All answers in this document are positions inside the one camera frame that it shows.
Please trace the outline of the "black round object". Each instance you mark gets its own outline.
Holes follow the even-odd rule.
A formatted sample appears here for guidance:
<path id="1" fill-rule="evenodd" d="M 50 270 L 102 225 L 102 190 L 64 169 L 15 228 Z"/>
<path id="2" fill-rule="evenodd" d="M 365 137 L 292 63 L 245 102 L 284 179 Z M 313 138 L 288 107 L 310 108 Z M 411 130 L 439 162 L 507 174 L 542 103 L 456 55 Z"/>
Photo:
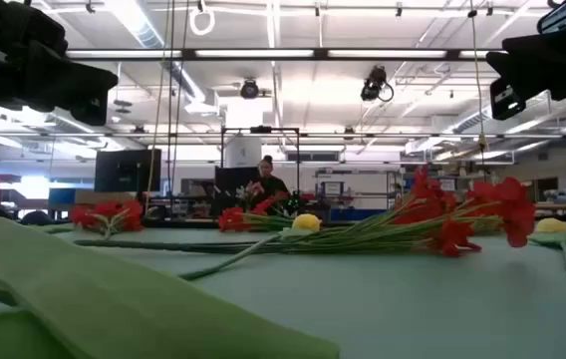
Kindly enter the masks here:
<path id="1" fill-rule="evenodd" d="M 26 213 L 22 217 L 21 223 L 24 225 L 49 225 L 54 224 L 55 221 L 44 211 L 34 210 Z"/>

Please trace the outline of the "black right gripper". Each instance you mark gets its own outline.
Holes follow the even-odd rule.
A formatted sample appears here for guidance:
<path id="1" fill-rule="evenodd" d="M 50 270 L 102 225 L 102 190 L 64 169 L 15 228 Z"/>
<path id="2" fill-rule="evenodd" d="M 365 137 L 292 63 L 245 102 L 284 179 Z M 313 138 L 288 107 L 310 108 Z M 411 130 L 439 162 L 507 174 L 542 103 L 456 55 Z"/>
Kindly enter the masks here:
<path id="1" fill-rule="evenodd" d="M 485 59 L 499 75 L 489 86 L 491 115 L 505 121 L 526 109 L 526 101 L 543 91 L 566 98 L 566 30 L 503 41 L 505 52 L 490 51 Z"/>

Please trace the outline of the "row of blue bins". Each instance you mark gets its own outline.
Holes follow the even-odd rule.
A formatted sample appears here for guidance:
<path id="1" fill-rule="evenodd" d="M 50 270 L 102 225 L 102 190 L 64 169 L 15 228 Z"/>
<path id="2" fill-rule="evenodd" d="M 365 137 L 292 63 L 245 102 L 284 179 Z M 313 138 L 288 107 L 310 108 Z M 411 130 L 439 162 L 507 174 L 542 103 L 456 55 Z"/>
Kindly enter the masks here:
<path id="1" fill-rule="evenodd" d="M 368 217 L 386 212 L 385 208 L 332 207 L 329 220 L 334 222 L 361 221 Z"/>

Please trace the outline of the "yellow artificial tulip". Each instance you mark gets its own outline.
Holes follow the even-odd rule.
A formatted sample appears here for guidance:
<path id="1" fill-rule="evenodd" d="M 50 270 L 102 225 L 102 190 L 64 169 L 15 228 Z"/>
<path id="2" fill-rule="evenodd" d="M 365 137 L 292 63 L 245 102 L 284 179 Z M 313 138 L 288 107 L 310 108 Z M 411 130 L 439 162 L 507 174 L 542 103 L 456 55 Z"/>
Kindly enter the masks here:
<path id="1" fill-rule="evenodd" d="M 179 277 L 184 280 L 195 280 L 211 274 L 214 274 L 235 262 L 254 254 L 258 249 L 264 248 L 267 244 L 274 242 L 290 241 L 292 237 L 309 235 L 313 232 L 318 232 L 321 227 L 321 220 L 314 214 L 299 214 L 292 222 L 290 228 L 285 228 L 278 232 L 275 236 L 262 239 L 255 244 L 249 245 L 246 249 L 241 250 L 237 254 L 232 255 L 230 258 L 222 261 L 219 264 L 180 274 Z"/>
<path id="2" fill-rule="evenodd" d="M 560 251 L 566 270 L 566 221 L 554 217 L 540 219 L 527 238 L 535 245 Z"/>

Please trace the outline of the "black aluminium rig frame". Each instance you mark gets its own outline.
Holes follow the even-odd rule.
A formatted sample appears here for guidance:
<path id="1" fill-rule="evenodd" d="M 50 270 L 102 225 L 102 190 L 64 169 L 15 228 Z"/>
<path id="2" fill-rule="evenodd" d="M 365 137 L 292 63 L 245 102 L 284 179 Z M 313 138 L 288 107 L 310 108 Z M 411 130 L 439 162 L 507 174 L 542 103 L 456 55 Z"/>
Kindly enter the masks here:
<path id="1" fill-rule="evenodd" d="M 293 218 L 251 215 L 241 221 L 232 219 L 229 223 L 224 222 L 223 227 L 225 231 L 241 229 L 245 231 L 273 231 L 274 229 L 291 227 L 293 221 Z M 123 221 L 113 226 L 113 230 L 116 232 L 141 231 L 146 228 L 219 229 L 219 221 L 217 219 L 159 220 L 143 218 Z"/>

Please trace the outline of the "black overhead light bar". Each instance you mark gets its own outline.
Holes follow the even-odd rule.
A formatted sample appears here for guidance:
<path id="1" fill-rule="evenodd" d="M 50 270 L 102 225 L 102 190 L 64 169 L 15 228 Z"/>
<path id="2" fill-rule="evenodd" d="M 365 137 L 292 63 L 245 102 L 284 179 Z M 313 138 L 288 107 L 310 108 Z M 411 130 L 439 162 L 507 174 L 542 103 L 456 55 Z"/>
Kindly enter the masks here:
<path id="1" fill-rule="evenodd" d="M 77 61 L 483 61 L 487 49 L 381 48 L 259 48 L 259 49 L 75 49 L 67 56 Z"/>

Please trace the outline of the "cardboard box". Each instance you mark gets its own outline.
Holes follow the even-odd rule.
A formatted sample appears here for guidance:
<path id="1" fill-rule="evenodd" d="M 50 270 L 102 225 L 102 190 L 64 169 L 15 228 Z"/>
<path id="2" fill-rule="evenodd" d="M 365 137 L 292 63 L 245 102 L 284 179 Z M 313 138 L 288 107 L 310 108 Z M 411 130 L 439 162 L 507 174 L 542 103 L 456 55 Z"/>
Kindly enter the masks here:
<path id="1" fill-rule="evenodd" d="M 135 197 L 129 192 L 98 192 L 91 189 L 77 188 L 75 190 L 74 204 L 94 205 L 103 202 L 126 202 Z"/>

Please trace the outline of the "large green leaf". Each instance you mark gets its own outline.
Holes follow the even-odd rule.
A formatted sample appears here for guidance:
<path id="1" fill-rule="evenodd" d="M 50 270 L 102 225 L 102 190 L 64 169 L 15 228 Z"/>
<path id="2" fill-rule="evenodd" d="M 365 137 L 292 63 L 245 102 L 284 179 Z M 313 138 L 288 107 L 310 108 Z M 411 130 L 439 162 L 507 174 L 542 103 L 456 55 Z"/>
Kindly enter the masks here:
<path id="1" fill-rule="evenodd" d="M 173 275 L 0 217 L 0 359 L 339 359 Z"/>

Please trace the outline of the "pink flower bouquet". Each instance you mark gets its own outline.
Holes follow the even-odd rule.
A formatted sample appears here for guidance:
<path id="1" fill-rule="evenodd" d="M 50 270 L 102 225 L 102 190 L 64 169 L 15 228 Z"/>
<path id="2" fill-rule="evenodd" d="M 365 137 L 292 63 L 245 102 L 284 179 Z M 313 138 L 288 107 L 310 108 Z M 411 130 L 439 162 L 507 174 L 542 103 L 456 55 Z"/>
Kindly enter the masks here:
<path id="1" fill-rule="evenodd" d="M 240 204 L 251 209 L 262 201 L 264 188 L 260 181 L 250 181 L 246 186 L 237 190 Z"/>

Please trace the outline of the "white column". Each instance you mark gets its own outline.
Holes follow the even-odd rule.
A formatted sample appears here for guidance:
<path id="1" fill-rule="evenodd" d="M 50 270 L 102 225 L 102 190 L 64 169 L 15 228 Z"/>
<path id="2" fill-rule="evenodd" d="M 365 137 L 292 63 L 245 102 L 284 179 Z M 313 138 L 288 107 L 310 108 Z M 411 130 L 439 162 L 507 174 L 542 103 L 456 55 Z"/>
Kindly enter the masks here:
<path id="1" fill-rule="evenodd" d="M 224 165 L 228 168 L 256 167 L 262 160 L 262 144 L 255 137 L 234 137 L 224 146 Z"/>

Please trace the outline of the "teal table mat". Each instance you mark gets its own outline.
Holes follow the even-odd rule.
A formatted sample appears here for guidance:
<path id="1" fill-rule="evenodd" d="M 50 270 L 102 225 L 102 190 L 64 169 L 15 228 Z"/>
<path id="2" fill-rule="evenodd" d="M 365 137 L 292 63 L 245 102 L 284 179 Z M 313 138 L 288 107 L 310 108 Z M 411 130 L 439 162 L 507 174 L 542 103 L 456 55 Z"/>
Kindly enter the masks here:
<path id="1" fill-rule="evenodd" d="M 58 238 L 76 245 L 85 236 L 76 230 Z M 200 243 L 264 237 L 147 228 L 113 240 Z M 502 234 L 472 243 L 481 250 L 458 257 L 254 253 L 214 274 L 182 280 L 276 324 L 336 344 L 339 359 L 566 359 L 561 253 L 531 243 L 512 247 Z M 80 247 L 178 278 L 234 255 Z M 0 312 L 11 307 L 0 301 Z"/>

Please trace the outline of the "large red flower bunch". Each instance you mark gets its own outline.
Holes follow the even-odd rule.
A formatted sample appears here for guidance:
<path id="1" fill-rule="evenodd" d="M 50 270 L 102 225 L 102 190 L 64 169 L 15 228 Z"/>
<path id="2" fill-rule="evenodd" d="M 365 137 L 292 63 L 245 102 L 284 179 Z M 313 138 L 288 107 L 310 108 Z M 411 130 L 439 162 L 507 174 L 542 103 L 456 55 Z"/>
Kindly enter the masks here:
<path id="1" fill-rule="evenodd" d="M 309 235 L 274 242 L 255 253 L 335 254 L 426 252 L 458 257 L 463 251 L 480 251 L 469 239 L 482 231 L 502 231 L 512 247 L 523 247 L 534 230 L 535 205 L 517 179 L 492 184 L 476 181 L 465 200 L 454 196 L 417 171 L 412 189 L 386 212 L 348 226 L 327 227 Z M 77 240 L 86 247 L 174 250 L 237 254 L 258 241 L 243 242 L 137 242 Z"/>

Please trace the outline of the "small red flower bunch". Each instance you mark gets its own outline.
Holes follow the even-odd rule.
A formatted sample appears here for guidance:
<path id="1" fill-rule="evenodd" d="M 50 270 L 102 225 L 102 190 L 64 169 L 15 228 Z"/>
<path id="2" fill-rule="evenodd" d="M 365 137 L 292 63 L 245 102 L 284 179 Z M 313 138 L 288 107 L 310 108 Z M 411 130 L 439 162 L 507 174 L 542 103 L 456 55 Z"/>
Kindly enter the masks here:
<path id="1" fill-rule="evenodd" d="M 78 204 L 71 208 L 69 219 L 68 223 L 44 225 L 43 230 L 48 233 L 84 230 L 105 240 L 118 233 L 143 230 L 142 205 L 136 200 Z"/>
<path id="2" fill-rule="evenodd" d="M 232 219 L 236 221 L 241 221 L 242 219 L 247 219 L 249 216 L 274 216 L 279 218 L 293 218 L 295 219 L 299 213 L 293 207 L 293 201 L 288 198 L 284 199 L 266 199 L 265 201 L 258 204 L 255 208 L 244 209 L 241 207 L 229 207 L 222 211 L 219 221 L 219 230 L 225 231 L 223 223 L 229 223 Z M 273 231 L 259 231 L 259 232 L 278 232 L 282 229 L 274 229 Z"/>

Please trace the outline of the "blue framed sign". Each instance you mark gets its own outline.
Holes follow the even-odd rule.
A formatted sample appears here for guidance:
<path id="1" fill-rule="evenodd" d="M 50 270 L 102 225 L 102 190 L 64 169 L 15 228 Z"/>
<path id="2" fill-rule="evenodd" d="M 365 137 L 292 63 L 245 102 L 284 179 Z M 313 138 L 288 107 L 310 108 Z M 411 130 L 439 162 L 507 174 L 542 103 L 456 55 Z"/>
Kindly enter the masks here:
<path id="1" fill-rule="evenodd" d="M 320 193 L 324 196 L 340 196 L 344 193 L 345 183 L 343 181 L 322 181 L 319 185 Z"/>

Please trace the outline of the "black monitor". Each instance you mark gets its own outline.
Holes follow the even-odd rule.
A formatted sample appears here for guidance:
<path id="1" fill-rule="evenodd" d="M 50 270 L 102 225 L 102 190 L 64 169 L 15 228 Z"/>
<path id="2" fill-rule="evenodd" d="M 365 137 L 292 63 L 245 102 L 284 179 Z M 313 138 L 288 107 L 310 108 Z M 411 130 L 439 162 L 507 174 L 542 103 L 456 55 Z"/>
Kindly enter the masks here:
<path id="1" fill-rule="evenodd" d="M 98 152 L 94 191 L 160 191 L 161 150 Z"/>

